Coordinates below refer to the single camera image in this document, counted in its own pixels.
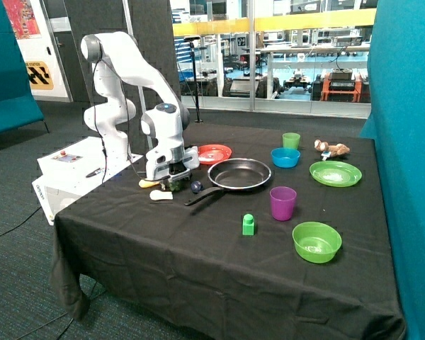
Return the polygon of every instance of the red plate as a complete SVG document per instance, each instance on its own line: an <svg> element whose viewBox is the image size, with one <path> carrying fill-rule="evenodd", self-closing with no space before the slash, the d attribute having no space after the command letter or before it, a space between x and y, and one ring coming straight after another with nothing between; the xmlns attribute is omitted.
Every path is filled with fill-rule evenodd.
<svg viewBox="0 0 425 340"><path fill-rule="evenodd" d="M198 159L200 164L216 164L232 155L229 147L220 144L203 145L198 148Z"/></svg>

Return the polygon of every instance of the black tablecloth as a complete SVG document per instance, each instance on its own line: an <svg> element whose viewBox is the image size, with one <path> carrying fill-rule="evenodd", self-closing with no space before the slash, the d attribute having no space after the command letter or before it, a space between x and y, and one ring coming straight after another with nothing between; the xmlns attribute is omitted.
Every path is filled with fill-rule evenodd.
<svg viewBox="0 0 425 340"><path fill-rule="evenodd" d="M332 188L309 173L320 160L313 148L317 136L302 136L293 169L271 161L281 132L192 124L184 137L186 145L224 144L232 157L262 161L273 178L252 193L226 193L186 207L193 196L188 185L173 201L153 202L153 189L140 188L126 169L60 212L50 280L71 315L81 319L88 310L79 287L85 274L119 298L216 339L404 337L372 140L327 140L348 145L345 162L363 173L354 187ZM192 180L210 187L207 169L200 166ZM271 217L274 186L297 191L288 222ZM242 236L246 213L256 218L253 237ZM307 221L340 232L343 246L330 263L297 255L292 230Z"/></svg>

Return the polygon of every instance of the teal partition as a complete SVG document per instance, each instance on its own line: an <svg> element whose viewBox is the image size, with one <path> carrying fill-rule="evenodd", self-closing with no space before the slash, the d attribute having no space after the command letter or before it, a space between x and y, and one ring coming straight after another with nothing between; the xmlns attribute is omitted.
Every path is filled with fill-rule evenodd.
<svg viewBox="0 0 425 340"><path fill-rule="evenodd" d="M0 0L0 132L43 120L27 69Z"/></svg>
<svg viewBox="0 0 425 340"><path fill-rule="evenodd" d="M375 139L408 339L425 339L425 0L379 0L369 58Z"/></svg>

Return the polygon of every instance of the blue ball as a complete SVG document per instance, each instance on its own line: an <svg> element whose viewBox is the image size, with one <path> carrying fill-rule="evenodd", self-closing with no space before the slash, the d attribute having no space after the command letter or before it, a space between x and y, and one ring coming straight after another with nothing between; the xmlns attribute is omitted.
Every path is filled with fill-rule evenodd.
<svg viewBox="0 0 425 340"><path fill-rule="evenodd" d="M192 190L193 193L199 193L204 189L205 188L203 187L203 184L200 183L200 181L194 181L191 184L191 190Z"/></svg>

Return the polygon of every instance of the green bowl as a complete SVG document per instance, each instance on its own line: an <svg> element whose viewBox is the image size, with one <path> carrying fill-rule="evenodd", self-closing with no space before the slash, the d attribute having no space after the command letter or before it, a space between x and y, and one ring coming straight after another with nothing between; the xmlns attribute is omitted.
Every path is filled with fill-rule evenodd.
<svg viewBox="0 0 425 340"><path fill-rule="evenodd" d="M325 264L331 261L341 247L340 234L329 225L304 222L293 229L297 253L304 260Z"/></svg>

